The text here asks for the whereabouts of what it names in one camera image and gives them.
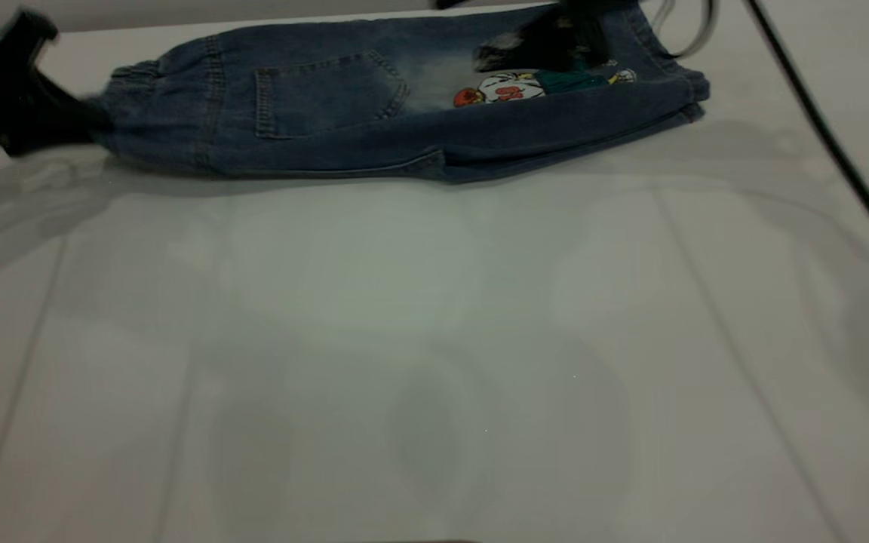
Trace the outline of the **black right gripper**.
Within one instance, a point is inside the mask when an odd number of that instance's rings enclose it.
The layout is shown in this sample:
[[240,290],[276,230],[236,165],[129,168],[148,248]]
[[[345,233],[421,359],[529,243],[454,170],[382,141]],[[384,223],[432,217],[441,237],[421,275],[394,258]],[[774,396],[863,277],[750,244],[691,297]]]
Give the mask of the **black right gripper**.
[[634,1],[558,1],[568,20],[534,20],[483,42],[474,51],[474,71],[514,69],[570,72],[610,61],[603,22]]

